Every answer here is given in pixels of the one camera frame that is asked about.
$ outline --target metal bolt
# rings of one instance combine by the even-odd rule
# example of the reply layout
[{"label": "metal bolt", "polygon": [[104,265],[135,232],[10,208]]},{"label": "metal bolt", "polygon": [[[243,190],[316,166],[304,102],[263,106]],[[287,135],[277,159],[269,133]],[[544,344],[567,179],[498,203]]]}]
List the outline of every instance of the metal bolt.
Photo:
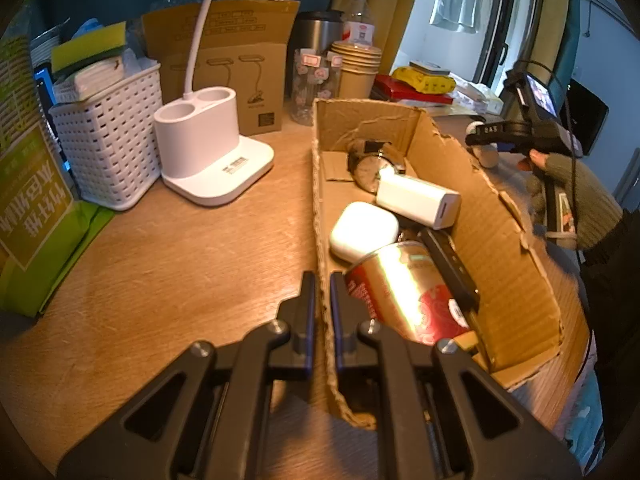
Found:
[{"label": "metal bolt", "polygon": [[380,322],[377,319],[370,319],[360,324],[360,331],[373,335],[380,332],[380,326]]},{"label": "metal bolt", "polygon": [[436,346],[442,354],[455,354],[458,351],[458,345],[453,339],[441,339]]},{"label": "metal bolt", "polygon": [[269,323],[269,327],[268,328],[273,333],[276,333],[276,334],[280,335],[283,332],[286,332],[289,327],[288,327],[287,323],[284,322],[284,321],[281,321],[279,319],[272,319],[271,322]]},{"label": "metal bolt", "polygon": [[206,341],[196,341],[191,345],[191,353],[198,357],[209,357],[213,347]]}]

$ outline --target knitted glove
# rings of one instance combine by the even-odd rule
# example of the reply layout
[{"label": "knitted glove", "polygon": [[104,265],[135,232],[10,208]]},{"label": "knitted glove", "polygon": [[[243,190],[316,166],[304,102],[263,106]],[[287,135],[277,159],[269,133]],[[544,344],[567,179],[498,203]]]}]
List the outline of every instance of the knitted glove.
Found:
[{"label": "knitted glove", "polygon": [[[566,191],[572,211],[577,212],[578,248],[588,250],[600,242],[622,218],[622,208],[605,189],[598,177],[579,160],[575,163],[575,193],[577,209],[574,205],[572,189],[572,160],[568,156],[531,150],[530,160],[558,181]],[[531,205],[534,223],[543,223],[546,214],[544,184],[535,176],[527,181],[527,190],[532,196]]]}]

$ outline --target sleeve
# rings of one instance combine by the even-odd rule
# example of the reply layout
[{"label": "sleeve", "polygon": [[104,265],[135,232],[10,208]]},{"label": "sleeve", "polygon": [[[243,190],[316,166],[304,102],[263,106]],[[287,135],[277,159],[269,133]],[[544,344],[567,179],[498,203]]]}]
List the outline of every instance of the sleeve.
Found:
[{"label": "sleeve", "polygon": [[[598,349],[607,449],[640,404],[640,212],[624,212],[612,232],[585,251],[587,318]],[[640,441],[640,428],[636,428]]]}]

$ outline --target phone screen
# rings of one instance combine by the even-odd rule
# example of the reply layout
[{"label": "phone screen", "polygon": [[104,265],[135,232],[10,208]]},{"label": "phone screen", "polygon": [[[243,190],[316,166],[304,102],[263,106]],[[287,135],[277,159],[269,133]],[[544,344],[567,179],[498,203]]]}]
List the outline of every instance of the phone screen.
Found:
[{"label": "phone screen", "polygon": [[554,102],[551,100],[551,95],[549,94],[549,90],[540,83],[532,78],[532,76],[527,74],[527,80],[529,81],[529,86],[531,86],[531,91],[533,92],[533,97],[539,106],[544,108],[547,112],[552,114],[554,117],[557,117],[556,107],[554,106]]}]

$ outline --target person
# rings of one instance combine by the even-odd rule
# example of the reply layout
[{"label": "person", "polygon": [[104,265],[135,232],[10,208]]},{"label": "person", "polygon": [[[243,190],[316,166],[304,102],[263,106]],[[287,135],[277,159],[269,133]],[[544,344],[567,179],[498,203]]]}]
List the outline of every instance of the person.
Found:
[{"label": "person", "polygon": [[[584,257],[580,276],[589,303],[586,317],[597,348],[595,373],[606,452],[623,432],[625,440],[631,438],[635,450],[640,450],[640,212],[623,210],[581,161],[576,161],[575,199],[571,158],[532,150],[518,167],[530,171],[532,165],[564,187],[577,213],[577,244]],[[543,184],[532,176],[527,190],[532,220],[542,223]]]}]

